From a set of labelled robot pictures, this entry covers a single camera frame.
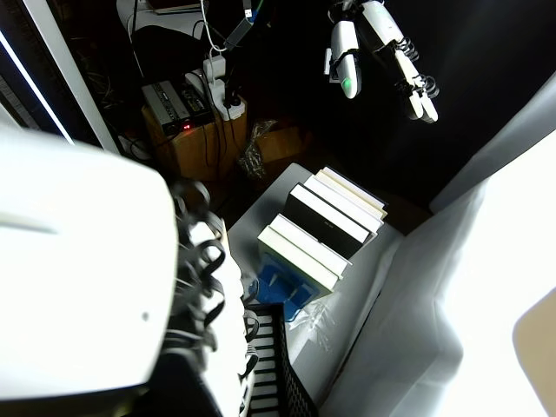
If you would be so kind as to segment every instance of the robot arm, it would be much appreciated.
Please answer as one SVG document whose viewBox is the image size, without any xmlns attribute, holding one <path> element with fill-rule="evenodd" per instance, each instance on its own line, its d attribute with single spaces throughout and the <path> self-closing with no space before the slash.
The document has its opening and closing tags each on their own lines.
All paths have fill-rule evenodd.
<svg viewBox="0 0 556 417">
<path fill-rule="evenodd" d="M 347 98 L 361 91 L 361 73 L 357 63 L 359 42 L 386 64 L 410 119 L 436 122 L 438 113 L 431 101 L 439 90 L 434 79 L 423 76 L 414 66 L 419 58 L 411 41 L 380 1 L 363 3 L 347 0 L 336 4 L 330 48 L 325 59 L 325 75 L 339 83 Z"/>
</svg>

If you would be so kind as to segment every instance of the white plug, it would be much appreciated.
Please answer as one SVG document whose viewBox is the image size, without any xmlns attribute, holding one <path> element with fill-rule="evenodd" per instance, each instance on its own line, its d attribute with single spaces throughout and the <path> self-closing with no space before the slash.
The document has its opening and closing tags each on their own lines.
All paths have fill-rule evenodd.
<svg viewBox="0 0 556 417">
<path fill-rule="evenodd" d="M 212 82 L 213 79 L 226 75 L 226 59 L 222 55 L 212 58 L 212 62 L 210 59 L 205 59 L 202 62 L 202 69 L 205 71 L 207 79 Z"/>
</svg>

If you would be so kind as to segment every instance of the gray table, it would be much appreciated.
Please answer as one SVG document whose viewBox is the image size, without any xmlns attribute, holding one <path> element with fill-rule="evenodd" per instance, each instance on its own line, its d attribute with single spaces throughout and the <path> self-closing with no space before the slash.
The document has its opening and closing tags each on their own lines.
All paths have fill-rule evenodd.
<svg viewBox="0 0 556 417">
<path fill-rule="evenodd" d="M 289 191 L 311 173 L 290 165 L 229 230 L 231 254 L 245 273 L 256 274 L 257 236 L 284 207 Z M 381 291 L 402 235 L 387 224 L 352 259 L 331 295 L 310 303 L 287 323 L 288 354 L 315 404 L 324 400 L 341 363 Z"/>
</svg>

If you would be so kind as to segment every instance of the light strip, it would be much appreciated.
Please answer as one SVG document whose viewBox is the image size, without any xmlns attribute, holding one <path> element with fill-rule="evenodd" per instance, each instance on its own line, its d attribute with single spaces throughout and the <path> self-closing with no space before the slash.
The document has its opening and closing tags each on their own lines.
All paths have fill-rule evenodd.
<svg viewBox="0 0 556 417">
<path fill-rule="evenodd" d="M 31 89 L 35 93 L 36 98 L 38 98 L 38 101 L 41 102 L 41 104 L 43 105 L 46 112 L 49 114 L 49 116 L 52 119 L 52 121 L 54 122 L 54 124 L 58 127 L 58 129 L 62 133 L 63 137 L 66 138 L 66 141 L 68 141 L 68 143 L 70 143 L 72 145 L 75 145 L 73 140 L 71 139 L 70 135 L 66 131 L 66 129 L 63 127 L 63 125 L 60 123 L 60 121 L 58 120 L 58 118 L 54 114 L 54 111 L 52 110 L 52 108 L 46 102 L 43 94 L 41 94 L 38 87 L 33 82 L 32 78 L 30 77 L 29 73 L 27 72 L 27 70 L 25 69 L 25 67 L 21 63 L 21 61 L 19 61 L 19 58 L 17 57 L 16 52 L 14 52 L 14 50 L 11 48 L 10 44 L 8 43 L 8 40 L 5 38 L 5 36 L 3 35 L 1 30 L 0 30 L 0 43 L 4 46 L 4 48 L 6 49 L 6 52 L 8 52 L 8 55 L 10 56 L 11 60 L 16 65 L 17 69 L 19 70 L 19 72 L 21 73 L 23 78 L 25 78 L 25 81 L 31 87 Z"/>
</svg>

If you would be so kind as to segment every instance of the black basket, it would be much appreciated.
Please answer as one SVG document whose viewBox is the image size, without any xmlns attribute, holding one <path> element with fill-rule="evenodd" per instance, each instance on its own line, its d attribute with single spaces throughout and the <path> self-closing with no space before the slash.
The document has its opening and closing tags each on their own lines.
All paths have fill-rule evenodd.
<svg viewBox="0 0 556 417">
<path fill-rule="evenodd" d="M 255 387 L 248 416 L 318 416 L 316 406 L 289 363 L 282 304 L 248 308 L 256 312 L 260 324 L 257 336 L 251 341 L 259 362 L 253 371 Z"/>
</svg>

